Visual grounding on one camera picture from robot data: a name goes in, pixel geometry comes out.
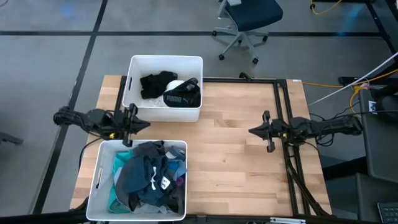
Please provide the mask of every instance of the chair base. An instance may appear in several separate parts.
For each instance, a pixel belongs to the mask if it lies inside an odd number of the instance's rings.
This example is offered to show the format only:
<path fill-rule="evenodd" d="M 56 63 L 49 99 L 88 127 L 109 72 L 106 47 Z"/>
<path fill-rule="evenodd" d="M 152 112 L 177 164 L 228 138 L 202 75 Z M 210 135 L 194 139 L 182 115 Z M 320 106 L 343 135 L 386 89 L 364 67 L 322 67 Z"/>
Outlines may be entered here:
<path fill-rule="evenodd" d="M 226 34 L 231 34 L 234 35 L 235 38 L 234 40 L 228 44 L 228 46 L 224 49 L 223 53 L 221 53 L 218 58 L 220 60 L 224 60 L 224 54 L 236 43 L 238 42 L 239 44 L 242 42 L 242 40 L 244 40 L 246 42 L 246 44 L 249 47 L 250 53 L 253 55 L 253 60 L 252 62 L 254 64 L 257 64 L 259 61 L 259 56 L 256 54 L 256 51 L 254 50 L 254 45 L 253 43 L 250 41 L 249 36 L 253 35 L 256 37 L 263 37 L 262 40 L 265 42 L 267 41 L 268 38 L 268 33 L 267 32 L 256 32 L 256 31 L 243 31 L 243 32 L 239 32 L 236 29 L 232 29 L 231 26 L 227 26 L 227 27 L 216 27 L 212 33 L 213 36 L 217 35 L 217 32 L 223 32 Z"/>
<path fill-rule="evenodd" d="M 16 138 L 16 137 L 14 137 L 14 136 L 12 136 L 10 134 L 6 134 L 6 133 L 0 132 L 0 144 L 3 141 L 4 142 L 11 142 L 11 143 L 14 143 L 14 144 L 22 144 L 24 142 L 23 140 L 21 140 L 19 138 Z"/>

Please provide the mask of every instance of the office chair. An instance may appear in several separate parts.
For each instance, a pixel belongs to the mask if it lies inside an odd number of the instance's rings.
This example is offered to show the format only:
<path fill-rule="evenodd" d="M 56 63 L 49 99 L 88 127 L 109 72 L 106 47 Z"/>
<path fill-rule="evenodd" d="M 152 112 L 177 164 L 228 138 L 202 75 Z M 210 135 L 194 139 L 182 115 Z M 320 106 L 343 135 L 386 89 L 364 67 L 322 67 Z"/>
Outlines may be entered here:
<path fill-rule="evenodd" d="M 282 19 L 283 11 L 275 0 L 219 0 L 218 18 L 230 18 L 232 25 L 227 27 L 216 27 L 212 35 L 217 32 L 224 32 L 235 35 L 234 40 L 224 49 L 218 58 L 224 60 L 224 54 L 236 42 L 239 44 L 244 40 L 249 47 L 254 58 L 252 62 L 257 64 L 258 55 L 254 51 L 253 43 L 249 35 L 263 37 L 262 41 L 267 41 L 268 33 L 255 32 L 254 29 L 268 26 Z"/>

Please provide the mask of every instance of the yellow cable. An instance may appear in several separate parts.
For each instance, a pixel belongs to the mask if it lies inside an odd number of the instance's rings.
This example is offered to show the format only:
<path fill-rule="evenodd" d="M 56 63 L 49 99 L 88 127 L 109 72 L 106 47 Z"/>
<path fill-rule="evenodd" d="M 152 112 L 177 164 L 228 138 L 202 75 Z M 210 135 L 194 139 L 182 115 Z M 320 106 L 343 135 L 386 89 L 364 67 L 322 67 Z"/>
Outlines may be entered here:
<path fill-rule="evenodd" d="M 324 84 L 318 84 L 318 83 L 311 83 L 311 82 L 303 82 L 304 85 L 315 85 L 315 86 L 321 86 L 321 87 L 329 87 L 329 88 L 341 88 L 343 87 L 342 85 L 324 85 Z"/>
<path fill-rule="evenodd" d="M 354 108 L 353 108 L 353 100 L 354 100 L 354 97 L 359 93 L 359 91 L 360 90 L 365 90 L 366 88 L 364 88 L 364 87 L 360 87 L 360 86 L 354 86 L 354 93 L 353 93 L 353 95 L 351 96 L 351 98 L 349 99 L 349 108 L 351 109 L 351 111 L 353 112 L 353 113 L 355 113 L 355 110 L 354 110 Z"/>
<path fill-rule="evenodd" d="M 355 92 L 353 93 L 353 95 L 351 96 L 351 98 L 349 99 L 349 108 L 351 109 L 351 111 L 352 111 L 353 113 L 355 113 L 355 110 L 354 110 L 354 108 L 353 108 L 353 100 L 354 100 L 354 96 L 357 95 L 357 94 L 358 94 L 358 92 L 355 91 Z"/>
<path fill-rule="evenodd" d="M 386 77 L 386 76 L 388 76 L 388 75 L 391 75 L 391 74 L 393 74 L 393 73 L 395 73 L 395 72 L 398 72 L 398 69 L 395 69 L 394 71 L 391 71 L 391 72 L 386 73 L 386 74 L 384 74 L 384 75 L 381 75 L 381 76 L 379 76 L 379 77 L 369 79 L 369 80 L 367 80 L 367 81 L 357 82 L 357 83 L 355 83 L 355 85 L 359 85 L 359 84 L 371 82 L 371 81 L 373 81 L 373 80 L 377 80 L 377 79 L 379 79 L 379 78 L 382 78 L 382 77 Z"/>
<path fill-rule="evenodd" d="M 363 83 L 368 83 L 368 82 L 377 80 L 377 79 L 379 79 L 379 78 L 382 78 L 382 77 L 386 77 L 386 76 L 388 76 L 388 75 L 391 75 L 391 74 L 393 74 L 393 73 L 395 73 L 395 72 L 398 72 L 398 69 L 395 69 L 394 71 L 391 71 L 391 72 L 389 72 L 389 73 L 383 74 L 383 75 L 381 75 L 381 76 L 378 76 L 378 77 L 375 77 L 375 78 L 372 78 L 372 79 L 369 79 L 369 80 L 366 80 L 366 81 L 363 81 L 363 82 L 357 82 L 357 83 L 355 83 L 355 85 L 360 85 L 360 84 L 363 84 Z M 325 85 L 325 84 L 312 83 L 312 82 L 303 82 L 303 84 L 304 84 L 304 85 L 321 86 L 321 87 L 329 87 L 329 88 L 342 88 L 342 87 L 344 87 L 344 86 L 342 86 L 342 85 Z"/>
<path fill-rule="evenodd" d="M 329 9 L 327 9 L 327 10 L 325 10 L 325 11 L 323 11 L 323 12 L 315 12 L 315 5 L 314 5 L 314 3 L 312 3 L 312 0 L 311 0 L 311 9 L 312 9 L 312 12 L 315 14 L 315 15 L 322 15 L 322 14 L 324 14 L 324 13 L 327 13 L 329 10 L 332 10 L 334 7 L 336 7 L 340 2 L 341 2 L 342 0 L 339 0 L 338 2 L 336 2 L 332 7 L 330 7 Z"/>

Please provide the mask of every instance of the white plastic bin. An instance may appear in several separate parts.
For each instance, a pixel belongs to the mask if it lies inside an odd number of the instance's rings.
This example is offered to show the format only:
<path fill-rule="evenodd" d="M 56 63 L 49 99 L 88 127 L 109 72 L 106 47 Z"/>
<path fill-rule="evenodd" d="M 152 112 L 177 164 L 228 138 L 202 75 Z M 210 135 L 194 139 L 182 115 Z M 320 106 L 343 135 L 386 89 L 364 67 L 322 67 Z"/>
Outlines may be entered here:
<path fill-rule="evenodd" d="M 197 78 L 200 87 L 200 106 L 197 108 L 166 108 L 142 106 L 140 78 L 161 71 L 178 74 L 178 80 Z M 203 60 L 197 56 L 135 55 L 131 58 L 122 104 L 137 105 L 139 119 L 144 121 L 197 122 L 203 98 Z"/>
<path fill-rule="evenodd" d="M 99 146 L 97 163 L 93 176 L 93 182 L 90 189 L 90 197 L 86 210 L 86 217 L 93 221 L 180 221 L 187 214 L 187 182 L 188 172 L 185 174 L 185 209 L 184 214 L 177 213 L 155 213 L 155 214 L 133 214 L 133 213 L 112 213 L 108 210 L 108 200 L 111 187 L 113 185 L 113 162 L 117 152 L 125 152 L 131 150 L 137 145 L 158 140 L 133 140 L 132 147 L 126 147 L 122 144 L 122 140 L 103 141 Z M 176 146 L 185 149 L 186 166 L 188 162 L 188 146 L 185 141 L 169 141 L 164 140 L 164 146 Z"/>

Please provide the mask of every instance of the white tag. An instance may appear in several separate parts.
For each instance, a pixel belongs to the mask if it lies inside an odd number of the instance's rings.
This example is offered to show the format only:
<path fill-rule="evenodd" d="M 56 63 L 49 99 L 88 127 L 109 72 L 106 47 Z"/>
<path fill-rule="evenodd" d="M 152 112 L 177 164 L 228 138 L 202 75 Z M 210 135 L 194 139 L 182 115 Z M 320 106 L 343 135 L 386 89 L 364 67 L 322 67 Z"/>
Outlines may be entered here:
<path fill-rule="evenodd" d="M 170 185 L 170 181 L 166 177 L 163 177 L 162 183 L 160 183 L 160 186 L 162 187 L 162 189 L 165 190 L 169 185 Z"/>
<path fill-rule="evenodd" d="M 171 152 L 166 152 L 166 156 L 167 156 L 167 158 L 169 158 L 169 159 L 175 159 L 175 158 L 177 158 L 177 156 L 173 155 Z"/>
<path fill-rule="evenodd" d="M 369 112 L 373 112 L 373 111 L 376 111 L 376 102 L 369 100 Z"/>
<path fill-rule="evenodd" d="M 119 179 L 119 176 L 120 176 L 120 172 L 122 172 L 122 167 L 119 167 L 118 170 L 116 171 L 116 173 L 113 176 L 113 183 L 115 185 L 118 182 L 118 179 Z"/>

